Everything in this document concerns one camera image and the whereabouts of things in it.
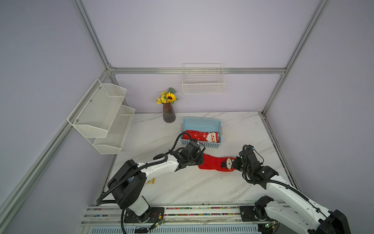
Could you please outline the red snowflake sock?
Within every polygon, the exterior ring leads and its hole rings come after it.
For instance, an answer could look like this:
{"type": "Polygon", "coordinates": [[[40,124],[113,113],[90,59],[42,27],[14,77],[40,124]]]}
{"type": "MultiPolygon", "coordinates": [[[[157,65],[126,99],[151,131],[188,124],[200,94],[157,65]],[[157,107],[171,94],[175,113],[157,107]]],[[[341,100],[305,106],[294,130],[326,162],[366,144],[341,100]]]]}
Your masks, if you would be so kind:
{"type": "Polygon", "coordinates": [[[200,132],[194,130],[186,130],[191,139],[196,139],[197,141],[220,143],[220,136],[218,132],[200,132]]]}

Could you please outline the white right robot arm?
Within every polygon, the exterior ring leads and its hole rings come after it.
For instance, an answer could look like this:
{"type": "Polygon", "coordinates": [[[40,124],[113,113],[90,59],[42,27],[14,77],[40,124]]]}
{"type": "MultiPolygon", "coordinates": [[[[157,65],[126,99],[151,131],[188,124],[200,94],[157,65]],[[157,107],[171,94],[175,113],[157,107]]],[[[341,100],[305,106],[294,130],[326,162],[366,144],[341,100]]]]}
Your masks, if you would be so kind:
{"type": "Polygon", "coordinates": [[[253,213],[257,220],[272,219],[284,224],[298,234],[349,234],[348,219],[341,211],[329,209],[312,201],[288,184],[277,171],[258,161],[252,145],[244,145],[233,162],[233,168],[242,173],[243,179],[252,185],[260,185],[279,197],[291,209],[287,209],[269,196],[255,202],[253,213]]]}

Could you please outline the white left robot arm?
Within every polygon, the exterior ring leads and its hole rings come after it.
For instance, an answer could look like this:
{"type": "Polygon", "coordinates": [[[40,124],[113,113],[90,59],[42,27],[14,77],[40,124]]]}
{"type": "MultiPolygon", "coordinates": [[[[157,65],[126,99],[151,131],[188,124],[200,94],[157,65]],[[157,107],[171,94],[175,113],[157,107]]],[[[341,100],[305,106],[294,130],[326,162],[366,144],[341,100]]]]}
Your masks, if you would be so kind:
{"type": "Polygon", "coordinates": [[[108,182],[108,190],[96,200],[96,205],[116,204],[123,211],[130,210],[139,218],[148,219],[153,213],[152,208],[141,196],[146,182],[188,166],[202,165],[205,149],[205,145],[193,139],[189,133],[180,133],[173,147],[166,153],[156,155],[152,161],[126,161],[108,182]]]}

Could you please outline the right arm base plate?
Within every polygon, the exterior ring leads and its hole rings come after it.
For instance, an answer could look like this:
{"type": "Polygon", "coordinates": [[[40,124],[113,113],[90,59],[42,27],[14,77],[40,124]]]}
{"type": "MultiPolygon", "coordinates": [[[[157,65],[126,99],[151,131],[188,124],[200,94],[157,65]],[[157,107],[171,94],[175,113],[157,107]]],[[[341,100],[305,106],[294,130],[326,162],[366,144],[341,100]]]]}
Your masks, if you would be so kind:
{"type": "Polygon", "coordinates": [[[268,203],[273,202],[274,199],[269,196],[263,196],[257,200],[254,205],[239,206],[240,215],[243,222],[254,221],[273,221],[267,213],[265,208],[268,203]]]}

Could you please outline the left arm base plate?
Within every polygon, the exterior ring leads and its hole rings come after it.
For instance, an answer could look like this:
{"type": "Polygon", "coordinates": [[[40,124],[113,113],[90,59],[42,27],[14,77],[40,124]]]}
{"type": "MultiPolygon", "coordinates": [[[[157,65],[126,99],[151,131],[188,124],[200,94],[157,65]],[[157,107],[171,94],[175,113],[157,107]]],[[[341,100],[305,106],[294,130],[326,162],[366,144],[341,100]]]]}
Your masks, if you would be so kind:
{"type": "Polygon", "coordinates": [[[164,217],[165,207],[150,207],[144,214],[138,216],[134,211],[127,209],[124,214],[124,223],[156,223],[164,217]]]}

